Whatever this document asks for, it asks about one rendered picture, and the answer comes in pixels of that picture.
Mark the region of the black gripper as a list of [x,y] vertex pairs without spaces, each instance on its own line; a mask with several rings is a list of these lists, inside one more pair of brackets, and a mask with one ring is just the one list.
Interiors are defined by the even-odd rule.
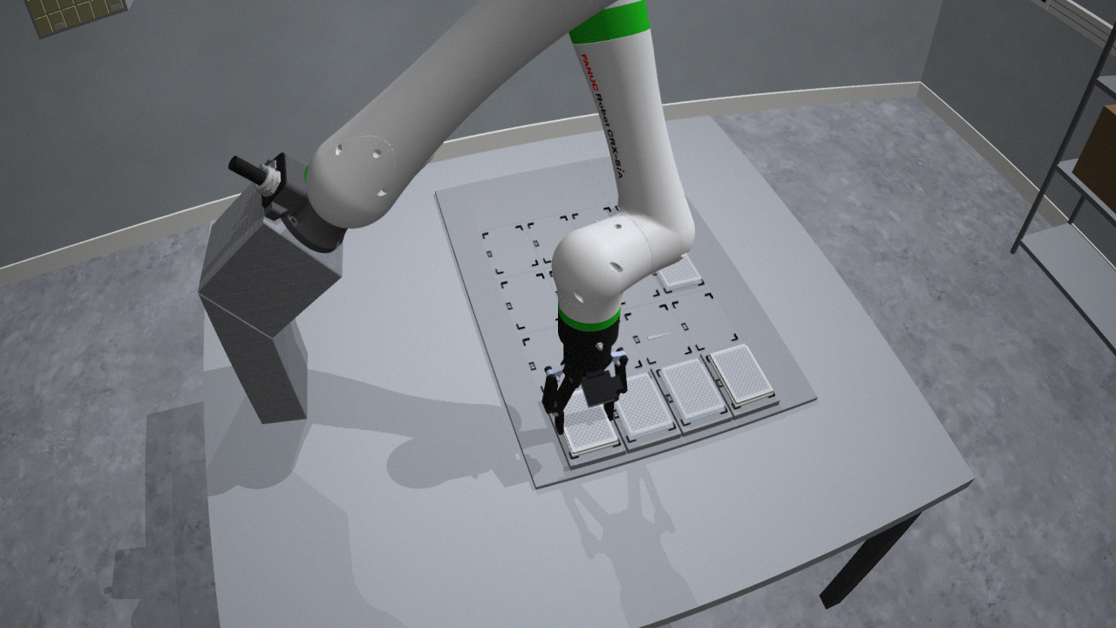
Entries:
[[[617,392],[618,398],[610,400],[609,403],[603,403],[603,410],[606,410],[607,416],[609,416],[609,421],[613,421],[614,403],[619,399],[619,393],[626,393],[629,390],[629,388],[627,388],[626,378],[626,365],[629,363],[629,357],[627,357],[626,352],[624,352],[624,347],[618,347],[616,352],[610,352],[609,348],[605,352],[581,354],[573,352],[564,345],[561,366],[545,367],[547,378],[545,381],[542,403],[546,413],[554,413],[554,416],[558,416],[555,417],[555,428],[558,429],[559,434],[562,434],[562,408],[565,408],[568,400],[571,398],[573,392],[581,386],[583,371],[596,371],[599,369],[605,370],[606,367],[609,367],[609,355],[614,365],[616,363],[615,371],[616,375],[619,375],[619,379],[624,386],[624,390]],[[602,367],[603,363],[607,364]],[[561,381],[562,374],[566,375]],[[557,381],[561,381],[561,388],[559,389]]]

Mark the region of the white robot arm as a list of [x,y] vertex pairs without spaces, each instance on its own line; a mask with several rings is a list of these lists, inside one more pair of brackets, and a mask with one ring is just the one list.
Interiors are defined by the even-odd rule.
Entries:
[[695,238],[645,0],[478,0],[324,141],[309,166],[278,154],[259,168],[234,156],[228,168],[254,182],[264,218],[282,218],[304,247],[331,253],[347,229],[384,218],[471,112],[566,33],[602,116],[619,212],[555,247],[558,335],[573,352],[606,351],[618,337],[623,293],[680,262]]

